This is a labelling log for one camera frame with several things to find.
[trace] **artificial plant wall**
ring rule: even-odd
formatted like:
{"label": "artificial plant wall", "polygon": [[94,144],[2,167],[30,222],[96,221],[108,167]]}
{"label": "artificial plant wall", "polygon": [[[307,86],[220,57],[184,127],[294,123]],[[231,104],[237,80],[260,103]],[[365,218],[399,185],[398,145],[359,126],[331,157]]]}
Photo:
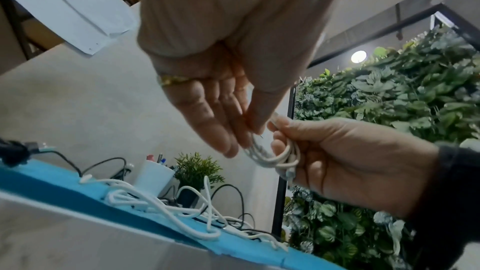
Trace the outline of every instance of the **artificial plant wall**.
{"label": "artificial plant wall", "polygon": [[[307,78],[297,87],[294,115],[362,120],[460,143],[480,138],[479,73],[479,53],[453,30],[435,28],[402,50],[378,48],[361,68]],[[302,188],[293,189],[284,222],[291,246],[349,270],[409,269],[416,257],[409,251],[415,232],[402,221]]]}

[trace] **ceiling light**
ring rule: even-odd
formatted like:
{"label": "ceiling light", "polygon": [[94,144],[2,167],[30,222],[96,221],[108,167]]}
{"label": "ceiling light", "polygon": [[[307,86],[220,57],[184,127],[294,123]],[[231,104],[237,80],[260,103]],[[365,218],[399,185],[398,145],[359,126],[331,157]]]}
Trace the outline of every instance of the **ceiling light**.
{"label": "ceiling light", "polygon": [[365,59],[367,59],[367,52],[365,52],[365,51],[356,51],[351,56],[351,61],[354,64],[359,64],[359,63],[363,62]]}

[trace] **sleeve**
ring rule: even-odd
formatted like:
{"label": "sleeve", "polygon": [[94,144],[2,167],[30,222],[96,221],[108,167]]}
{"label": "sleeve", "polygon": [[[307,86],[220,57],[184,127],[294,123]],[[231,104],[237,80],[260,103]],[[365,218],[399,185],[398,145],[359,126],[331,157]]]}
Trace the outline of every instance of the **sleeve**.
{"label": "sleeve", "polygon": [[409,219],[415,269],[450,269],[468,243],[480,242],[480,153],[441,146],[439,166]]}

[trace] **gold ring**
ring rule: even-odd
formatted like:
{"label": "gold ring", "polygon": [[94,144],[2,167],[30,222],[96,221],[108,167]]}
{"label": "gold ring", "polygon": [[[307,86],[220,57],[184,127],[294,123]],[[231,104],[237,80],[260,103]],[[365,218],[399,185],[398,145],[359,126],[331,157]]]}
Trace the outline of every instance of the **gold ring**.
{"label": "gold ring", "polygon": [[158,75],[156,80],[160,86],[167,87],[191,81],[192,78],[185,76]]}

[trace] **white cable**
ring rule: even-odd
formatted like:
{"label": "white cable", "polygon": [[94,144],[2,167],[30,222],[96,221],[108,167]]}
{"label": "white cable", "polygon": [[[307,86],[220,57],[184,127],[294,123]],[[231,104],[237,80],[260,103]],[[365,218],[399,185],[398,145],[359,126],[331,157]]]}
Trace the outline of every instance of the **white cable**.
{"label": "white cable", "polygon": [[[148,213],[155,213],[160,214],[169,219],[172,223],[174,223],[177,227],[179,227],[185,233],[196,237],[201,240],[216,240],[220,237],[221,231],[227,232],[229,234],[233,234],[239,236],[244,239],[260,239],[262,242],[269,243],[272,248],[282,248],[286,252],[288,252],[288,248],[285,244],[278,242],[272,235],[267,233],[258,233],[253,235],[248,235],[247,233],[238,230],[237,228],[242,228],[236,225],[237,227],[230,225],[227,221],[235,221],[241,223],[241,220],[234,217],[229,216],[222,216],[220,212],[218,212],[212,206],[212,200],[210,196],[210,181],[207,176],[203,179],[203,185],[206,192],[206,198],[196,189],[183,186],[178,189],[176,197],[180,195],[183,190],[190,190],[194,192],[203,202],[204,204],[200,209],[194,208],[181,208],[175,206],[168,206],[164,204],[160,199],[154,197],[150,194],[143,193],[138,191],[128,182],[117,180],[117,179],[96,179],[92,180],[92,175],[87,174],[80,179],[81,184],[89,184],[89,183],[104,183],[110,186],[111,190],[107,193],[105,200],[112,206],[133,206],[134,208],[138,208],[144,212]],[[201,214],[202,209],[204,208],[205,204],[207,205],[207,212]],[[203,217],[207,220],[206,224],[206,233],[199,232],[188,225],[184,224],[180,221],[176,216],[179,217],[187,217],[187,218],[194,218],[194,217]],[[224,224],[224,228],[213,228],[212,227],[212,220],[216,220]],[[244,221],[244,224],[252,227],[250,224]]]}
{"label": "white cable", "polygon": [[[273,113],[272,117],[276,117],[278,114]],[[257,165],[264,168],[275,168],[278,174],[288,181],[289,184],[295,179],[296,168],[300,163],[300,148],[299,145],[291,140],[286,139],[286,148],[278,156],[272,156],[266,151],[255,138],[252,136],[253,145],[245,150],[245,153],[250,157]]]}

